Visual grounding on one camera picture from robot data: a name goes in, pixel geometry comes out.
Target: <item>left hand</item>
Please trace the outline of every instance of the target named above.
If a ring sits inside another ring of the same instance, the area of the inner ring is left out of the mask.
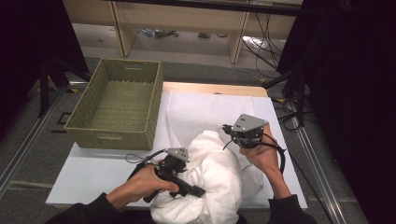
[[[154,165],[148,165],[127,182],[113,189],[106,198],[116,209],[121,209],[128,203],[135,203],[143,197],[148,197],[156,190],[178,192],[178,185],[160,179],[155,175]]]

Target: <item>woven basket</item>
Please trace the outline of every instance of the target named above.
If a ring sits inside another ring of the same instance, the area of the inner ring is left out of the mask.
[[[152,150],[162,91],[161,63],[102,59],[65,129],[80,147]]]

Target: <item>gray floor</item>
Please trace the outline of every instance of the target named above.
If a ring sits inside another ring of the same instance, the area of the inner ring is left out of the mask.
[[[78,41],[86,57],[91,71],[100,58],[121,58],[117,38],[112,27],[86,26],[75,24]],[[274,40],[282,48],[284,41]],[[272,60],[269,54],[264,56]],[[260,79],[278,76],[278,73],[267,64],[257,61],[245,47],[241,50],[238,64],[231,64],[226,38],[212,34],[210,38],[199,38],[197,34],[179,32],[178,37],[162,38],[139,35],[134,42],[133,50],[128,59],[162,61],[164,78],[168,81],[189,81],[219,84],[238,84],[259,86]],[[69,75],[70,80],[78,80]],[[276,85],[268,90],[271,97],[281,97],[283,84]],[[60,102],[54,107],[53,113],[45,124],[29,155],[13,177],[5,195],[0,201],[0,223],[43,223],[60,210],[45,204],[51,186],[63,167],[64,161],[73,144],[73,140],[61,131],[64,126],[59,124],[63,112],[71,112],[82,90],[77,93],[67,91]],[[39,91],[34,86],[30,94],[30,101],[22,107],[15,119],[14,125],[7,133],[7,137],[0,142],[0,172],[6,170],[23,139],[36,122],[39,112]],[[285,112],[277,109],[279,116]],[[320,127],[315,123],[315,116],[307,114],[305,130],[317,153],[319,162],[329,180],[330,186],[341,205],[347,223],[368,223],[350,190],[341,170],[332,161],[332,153],[322,135]],[[319,201],[318,183],[307,162],[303,147],[296,132],[288,131],[281,125],[288,150],[297,163],[294,163],[297,176],[307,199],[307,213],[313,215],[318,223],[330,223]],[[241,211],[248,223],[266,223],[268,211]]]

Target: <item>white fabric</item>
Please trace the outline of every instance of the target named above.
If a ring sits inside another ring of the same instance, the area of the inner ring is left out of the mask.
[[[242,201],[241,168],[235,154],[224,148],[216,132],[204,131],[188,147],[187,171],[178,177],[206,191],[202,198],[191,195],[173,198],[160,193],[152,202],[151,215],[157,223],[232,224]]]
[[[171,91],[166,107],[171,146],[189,146],[204,130],[218,132],[224,146],[231,137],[221,129],[222,125],[233,125],[241,114],[255,115],[250,96]],[[234,152],[244,169],[242,198],[257,194],[263,187],[262,171],[250,167],[250,162],[239,153],[237,144],[231,143],[227,148]]]

